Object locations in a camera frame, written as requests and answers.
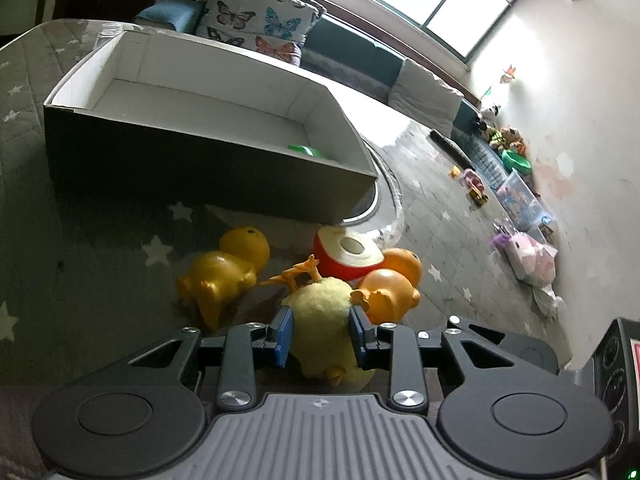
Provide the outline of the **green plastic bowl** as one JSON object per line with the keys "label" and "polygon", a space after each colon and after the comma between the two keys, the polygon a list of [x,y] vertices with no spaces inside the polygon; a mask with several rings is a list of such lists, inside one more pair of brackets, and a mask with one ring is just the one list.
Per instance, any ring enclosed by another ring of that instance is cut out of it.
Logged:
{"label": "green plastic bowl", "polygon": [[530,162],[517,152],[511,150],[504,150],[501,154],[501,160],[506,171],[517,171],[523,176],[528,176],[532,173],[533,168]]}

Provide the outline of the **grey white cushion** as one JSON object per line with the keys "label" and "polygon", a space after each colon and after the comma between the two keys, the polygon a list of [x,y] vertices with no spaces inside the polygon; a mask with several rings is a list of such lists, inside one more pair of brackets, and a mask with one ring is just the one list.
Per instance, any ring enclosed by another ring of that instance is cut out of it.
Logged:
{"label": "grey white cushion", "polygon": [[446,138],[451,136],[463,94],[430,70],[406,58],[387,104]]}

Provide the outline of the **small yellow toy truck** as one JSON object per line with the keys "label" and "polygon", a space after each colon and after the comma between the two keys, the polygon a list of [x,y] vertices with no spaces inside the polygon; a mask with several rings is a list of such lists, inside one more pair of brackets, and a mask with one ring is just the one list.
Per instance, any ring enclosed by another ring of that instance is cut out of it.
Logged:
{"label": "small yellow toy truck", "polygon": [[470,188],[469,196],[477,207],[483,207],[488,202],[488,196],[477,188]]}

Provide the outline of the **teal sofa bench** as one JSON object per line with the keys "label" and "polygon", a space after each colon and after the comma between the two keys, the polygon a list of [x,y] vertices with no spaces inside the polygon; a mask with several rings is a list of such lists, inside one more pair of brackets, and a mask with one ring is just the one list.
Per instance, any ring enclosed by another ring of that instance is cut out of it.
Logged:
{"label": "teal sofa bench", "polygon": [[[166,0],[142,10],[139,25],[172,28],[194,34],[206,14],[205,3]],[[381,41],[332,16],[320,18],[302,49],[302,67],[340,82],[382,103],[388,101],[405,58]],[[480,138],[480,111],[463,99],[452,122],[451,139],[494,190],[508,177],[499,155]]]}

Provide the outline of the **butterfly print cushion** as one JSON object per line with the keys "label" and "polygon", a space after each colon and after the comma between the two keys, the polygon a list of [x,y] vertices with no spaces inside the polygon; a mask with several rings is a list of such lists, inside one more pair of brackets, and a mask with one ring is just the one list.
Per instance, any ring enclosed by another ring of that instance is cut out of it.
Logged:
{"label": "butterfly print cushion", "polygon": [[314,0],[207,0],[195,35],[299,66],[324,12]]}

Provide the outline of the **pink white plastic bag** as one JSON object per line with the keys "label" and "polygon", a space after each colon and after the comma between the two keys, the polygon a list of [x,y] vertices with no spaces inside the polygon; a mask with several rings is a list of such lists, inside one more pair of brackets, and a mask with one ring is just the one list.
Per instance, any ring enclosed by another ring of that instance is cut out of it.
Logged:
{"label": "pink white plastic bag", "polygon": [[551,285],[555,280],[555,257],[558,254],[555,247],[517,232],[506,243],[504,252],[518,280],[539,288]]}

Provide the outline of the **pink toy figure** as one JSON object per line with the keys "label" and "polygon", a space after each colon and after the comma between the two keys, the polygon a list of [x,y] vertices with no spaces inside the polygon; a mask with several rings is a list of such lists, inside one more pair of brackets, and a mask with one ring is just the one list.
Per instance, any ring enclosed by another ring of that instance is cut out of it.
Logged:
{"label": "pink toy figure", "polygon": [[477,190],[480,194],[485,193],[485,185],[482,178],[471,168],[462,171],[460,182],[469,190]]}

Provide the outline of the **orange rubber duck toy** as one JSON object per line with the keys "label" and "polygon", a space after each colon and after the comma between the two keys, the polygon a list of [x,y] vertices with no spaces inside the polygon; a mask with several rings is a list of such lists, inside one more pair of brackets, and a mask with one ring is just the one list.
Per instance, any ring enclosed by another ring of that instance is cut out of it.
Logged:
{"label": "orange rubber duck toy", "polygon": [[374,325],[399,323],[420,304],[418,289],[422,262],[415,252],[404,248],[383,250],[381,265],[369,272],[350,294],[353,306],[362,307]]}

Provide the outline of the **green bean bag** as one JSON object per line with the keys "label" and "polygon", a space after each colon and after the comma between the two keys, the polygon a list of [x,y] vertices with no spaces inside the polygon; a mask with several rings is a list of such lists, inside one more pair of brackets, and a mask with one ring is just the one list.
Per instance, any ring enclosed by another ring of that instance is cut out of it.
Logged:
{"label": "green bean bag", "polygon": [[304,154],[310,157],[323,158],[323,155],[318,150],[308,145],[288,144],[288,149],[293,152]]}

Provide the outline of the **golden yellow duck toy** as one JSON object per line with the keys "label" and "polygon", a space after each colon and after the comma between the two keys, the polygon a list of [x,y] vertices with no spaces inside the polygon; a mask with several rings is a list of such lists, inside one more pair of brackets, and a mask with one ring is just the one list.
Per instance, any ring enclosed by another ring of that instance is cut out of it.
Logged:
{"label": "golden yellow duck toy", "polygon": [[222,311],[257,284],[270,259],[270,247],[254,226],[235,228],[219,240],[217,250],[194,259],[183,276],[176,279],[180,298],[195,302],[211,330],[218,330]]}

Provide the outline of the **pile of plush toys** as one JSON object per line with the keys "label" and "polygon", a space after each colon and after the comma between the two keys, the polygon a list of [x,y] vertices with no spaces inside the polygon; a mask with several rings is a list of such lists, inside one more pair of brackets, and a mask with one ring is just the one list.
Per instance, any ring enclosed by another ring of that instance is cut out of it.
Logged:
{"label": "pile of plush toys", "polygon": [[477,128],[489,147],[497,154],[512,151],[520,156],[526,155],[527,146],[518,129],[498,127],[499,105],[483,108],[477,117]]}

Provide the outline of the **clear plastic storage box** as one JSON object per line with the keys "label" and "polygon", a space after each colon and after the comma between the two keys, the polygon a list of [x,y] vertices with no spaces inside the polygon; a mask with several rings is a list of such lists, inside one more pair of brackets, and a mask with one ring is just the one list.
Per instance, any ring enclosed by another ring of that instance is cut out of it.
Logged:
{"label": "clear plastic storage box", "polygon": [[518,230],[555,230],[555,218],[516,170],[512,170],[498,187],[496,195]]}

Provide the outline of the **red white apple slice toy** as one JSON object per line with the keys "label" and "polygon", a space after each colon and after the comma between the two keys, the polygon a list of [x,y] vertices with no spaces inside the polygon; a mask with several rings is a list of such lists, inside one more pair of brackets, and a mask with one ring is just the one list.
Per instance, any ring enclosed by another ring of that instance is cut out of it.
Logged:
{"label": "red white apple slice toy", "polygon": [[362,278],[384,260],[374,240],[339,226],[318,229],[312,253],[319,260],[318,271],[324,278],[339,278],[345,282]]}

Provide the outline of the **round black induction cooktop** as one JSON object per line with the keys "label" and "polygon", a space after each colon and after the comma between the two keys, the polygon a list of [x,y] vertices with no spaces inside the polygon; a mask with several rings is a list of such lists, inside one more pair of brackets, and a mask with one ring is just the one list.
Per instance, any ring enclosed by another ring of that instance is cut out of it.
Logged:
{"label": "round black induction cooktop", "polygon": [[366,234],[380,249],[395,247],[406,227],[400,182],[375,146],[369,141],[364,141],[364,146],[378,177],[340,226]]}

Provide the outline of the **yellow plush chick toy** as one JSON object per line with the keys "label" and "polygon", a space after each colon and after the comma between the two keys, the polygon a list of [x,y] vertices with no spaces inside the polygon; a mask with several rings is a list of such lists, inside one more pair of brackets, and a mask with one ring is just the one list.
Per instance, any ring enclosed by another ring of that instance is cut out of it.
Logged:
{"label": "yellow plush chick toy", "polygon": [[352,286],[339,278],[322,276],[319,263],[318,258],[309,256],[260,284],[288,288],[282,304],[293,312],[291,353],[302,374],[336,391],[357,392],[374,373],[358,366],[352,348]]}

